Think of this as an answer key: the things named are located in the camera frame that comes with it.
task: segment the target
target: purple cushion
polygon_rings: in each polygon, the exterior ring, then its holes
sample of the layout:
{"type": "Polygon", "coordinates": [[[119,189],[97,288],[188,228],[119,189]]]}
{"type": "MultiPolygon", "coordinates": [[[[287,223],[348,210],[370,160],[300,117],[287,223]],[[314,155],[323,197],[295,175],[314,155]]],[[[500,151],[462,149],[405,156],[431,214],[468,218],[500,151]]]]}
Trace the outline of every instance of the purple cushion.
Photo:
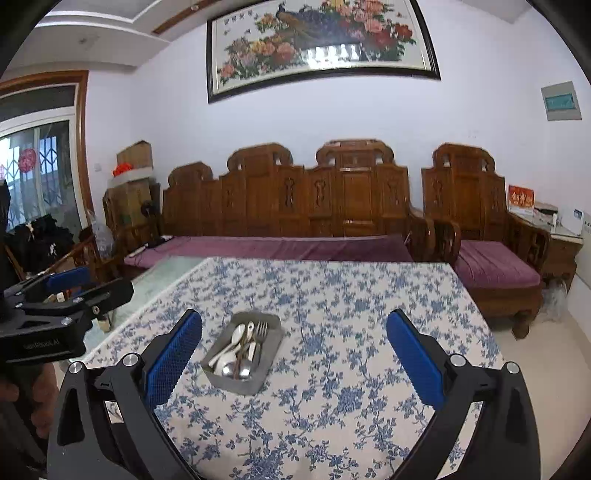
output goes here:
{"type": "Polygon", "coordinates": [[[127,265],[150,268],[165,257],[234,257],[269,260],[412,262],[400,235],[353,238],[179,236],[146,249],[127,265]]]}
{"type": "Polygon", "coordinates": [[[527,288],[538,272],[500,242],[462,240],[454,270],[466,288],[527,288]]]}

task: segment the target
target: blue gripper pad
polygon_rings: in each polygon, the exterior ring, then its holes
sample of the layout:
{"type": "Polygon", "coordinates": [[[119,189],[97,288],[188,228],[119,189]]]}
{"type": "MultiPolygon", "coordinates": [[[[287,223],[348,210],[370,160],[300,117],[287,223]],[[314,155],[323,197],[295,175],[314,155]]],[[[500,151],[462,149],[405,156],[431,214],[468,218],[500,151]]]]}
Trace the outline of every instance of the blue gripper pad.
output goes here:
{"type": "Polygon", "coordinates": [[[421,401],[435,410],[440,409],[445,403],[443,377],[421,345],[416,329],[410,328],[398,312],[391,312],[386,333],[421,401]]]}
{"type": "Polygon", "coordinates": [[[150,411],[170,398],[191,355],[201,341],[202,329],[201,316],[194,310],[188,310],[167,334],[171,338],[162,348],[146,376],[144,403],[150,411]]]}
{"type": "Polygon", "coordinates": [[[91,282],[88,267],[78,267],[63,273],[56,273],[47,279],[45,290],[48,294],[59,293],[70,288],[88,285],[91,282]]]}

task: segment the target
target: wooden armrest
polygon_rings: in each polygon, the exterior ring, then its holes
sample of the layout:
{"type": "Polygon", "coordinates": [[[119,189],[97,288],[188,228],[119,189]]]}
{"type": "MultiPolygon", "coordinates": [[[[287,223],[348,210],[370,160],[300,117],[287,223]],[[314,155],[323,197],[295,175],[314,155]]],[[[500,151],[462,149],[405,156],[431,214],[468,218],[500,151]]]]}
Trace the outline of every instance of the wooden armrest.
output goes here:
{"type": "Polygon", "coordinates": [[[148,219],[145,223],[119,228],[114,234],[115,252],[128,255],[157,236],[160,218],[148,219]]]}
{"type": "Polygon", "coordinates": [[[433,219],[435,225],[435,254],[433,261],[456,264],[462,245],[462,231],[460,225],[445,218],[433,219]]]}
{"type": "Polygon", "coordinates": [[[429,262],[435,250],[433,220],[422,211],[408,205],[408,229],[406,245],[415,262],[429,262]]]}
{"type": "Polygon", "coordinates": [[[88,237],[83,242],[74,245],[74,248],[70,250],[66,255],[61,257],[57,262],[55,262],[52,266],[50,266],[46,273],[53,273],[56,272],[58,268],[60,268],[64,263],[66,263],[69,259],[76,257],[77,255],[81,254],[86,247],[89,245],[92,246],[92,243],[95,241],[95,236],[92,235],[88,237]]]}
{"type": "Polygon", "coordinates": [[[552,237],[548,230],[532,225],[514,213],[507,212],[505,245],[538,273],[548,258],[552,237]]]}
{"type": "Polygon", "coordinates": [[[8,248],[8,245],[4,245],[4,250],[6,251],[6,255],[8,257],[8,260],[12,264],[12,267],[14,268],[14,271],[16,272],[18,279],[20,281],[26,280],[27,275],[26,275],[25,271],[22,269],[22,267],[18,263],[16,257],[14,256],[14,254],[12,253],[10,248],[8,248]]]}

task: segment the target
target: table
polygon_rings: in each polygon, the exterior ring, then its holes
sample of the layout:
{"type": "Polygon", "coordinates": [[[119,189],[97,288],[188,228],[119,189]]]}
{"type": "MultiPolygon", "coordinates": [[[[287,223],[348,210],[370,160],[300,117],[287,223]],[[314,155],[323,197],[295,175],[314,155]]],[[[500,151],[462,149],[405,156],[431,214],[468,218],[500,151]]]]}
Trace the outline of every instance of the table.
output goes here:
{"type": "Polygon", "coordinates": [[[583,237],[576,235],[560,224],[556,226],[549,225],[545,221],[545,218],[548,217],[547,215],[531,216],[523,213],[515,214],[530,225],[541,227],[550,233],[548,256],[542,265],[540,274],[546,282],[555,278],[564,280],[566,290],[569,291],[577,271],[577,263],[574,258],[583,248],[583,237]]]}
{"type": "MultiPolygon", "coordinates": [[[[500,368],[494,337],[447,264],[209,258],[130,318],[85,362],[141,352],[183,312],[203,339],[169,402],[155,413],[183,457],[211,480],[389,478],[429,422],[385,336],[402,308],[422,333],[475,365],[500,368]],[[285,338],[262,390],[213,388],[199,361],[233,312],[279,315],[285,338]]],[[[442,470],[455,470],[475,405],[442,470]]]]}
{"type": "MultiPolygon", "coordinates": [[[[134,278],[131,281],[134,285],[134,296],[125,305],[110,313],[111,330],[104,332],[100,329],[96,319],[93,320],[92,328],[84,336],[87,352],[84,356],[110,337],[116,328],[126,323],[135,312],[141,310],[154,297],[175,284],[179,277],[192,270],[203,260],[203,258],[196,257],[167,257],[143,272],[139,277],[134,278]]],[[[70,358],[63,362],[62,370],[65,372],[70,363],[81,360],[83,357],[70,358]]]]}

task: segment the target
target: side table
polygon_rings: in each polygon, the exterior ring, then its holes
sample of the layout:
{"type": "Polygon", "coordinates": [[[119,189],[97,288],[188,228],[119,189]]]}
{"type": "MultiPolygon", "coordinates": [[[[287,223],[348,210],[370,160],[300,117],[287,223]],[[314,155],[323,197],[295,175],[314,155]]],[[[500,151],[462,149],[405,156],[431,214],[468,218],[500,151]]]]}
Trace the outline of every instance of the side table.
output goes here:
{"type": "Polygon", "coordinates": [[[583,248],[583,237],[576,235],[562,225],[552,227],[546,221],[535,216],[513,213],[531,225],[541,227],[550,233],[548,257],[540,272],[542,280],[549,282],[556,278],[562,278],[566,283],[566,290],[569,291],[577,271],[577,263],[574,258],[583,248]]]}

